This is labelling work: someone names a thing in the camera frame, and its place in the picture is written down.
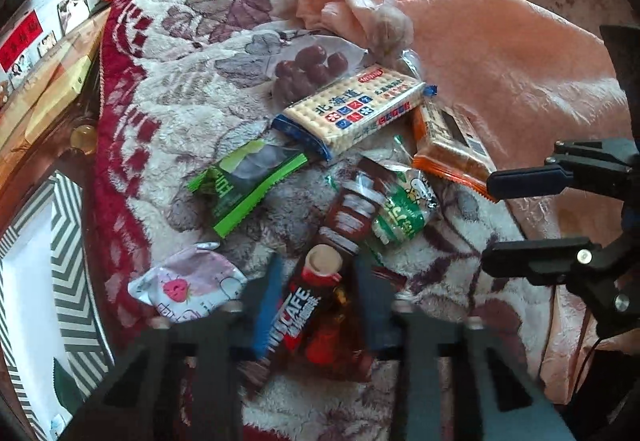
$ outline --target strawberry picture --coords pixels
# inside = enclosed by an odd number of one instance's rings
[[[182,278],[170,280],[162,285],[162,291],[174,302],[185,302],[189,297],[189,284]]]

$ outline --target strawberry snack package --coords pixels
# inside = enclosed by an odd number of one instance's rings
[[[223,255],[194,244],[129,282],[128,290],[177,323],[206,316],[238,298],[245,283],[242,272]]]

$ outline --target metal bolt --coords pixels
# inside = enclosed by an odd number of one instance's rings
[[[479,316],[469,316],[465,321],[466,327],[473,331],[479,331],[480,329],[484,329],[484,324],[482,323],[482,318]]]
[[[578,259],[578,262],[580,262],[580,264],[589,264],[591,262],[591,259],[593,258],[593,255],[588,249],[581,249],[578,252],[576,258]]]
[[[226,313],[239,313],[242,311],[242,302],[240,300],[229,300],[223,303],[220,309]]]
[[[616,311],[619,313],[624,313],[627,309],[629,309],[629,297],[624,293],[619,293],[618,296],[613,300],[613,305],[616,307]]]
[[[411,302],[408,300],[396,299],[391,304],[391,309],[393,309],[396,313],[407,314],[412,313],[414,311],[414,307]]]

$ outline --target floral sheet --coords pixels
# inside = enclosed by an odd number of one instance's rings
[[[270,130],[268,57],[300,34],[297,0],[115,0],[101,49],[102,115],[96,158],[96,218],[104,286],[123,343],[147,326],[150,308],[129,280],[187,245],[209,238],[204,209],[184,188],[194,172]],[[246,275],[273,249],[292,267],[334,197],[325,180],[348,174],[362,150],[384,154],[399,120],[329,166],[315,163],[275,186],[223,242]],[[436,183],[442,218],[386,263],[432,315],[477,315],[538,374],[550,320],[550,290],[494,280],[479,267],[487,243],[521,237],[504,204]],[[246,404],[248,439],[379,439],[390,422],[395,367],[374,366],[369,384],[278,376]]]

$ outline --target pink fabric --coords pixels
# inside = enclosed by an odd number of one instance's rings
[[[299,0],[297,15],[367,47],[380,1]],[[414,22],[414,49],[439,98],[466,112],[499,169],[542,165],[557,139],[630,137],[607,50],[587,31],[526,0],[399,0],[399,8]],[[608,243],[620,233],[620,205],[591,194],[568,190],[511,208],[530,238]],[[580,300],[557,291],[542,367],[549,398],[567,401],[593,340]]]

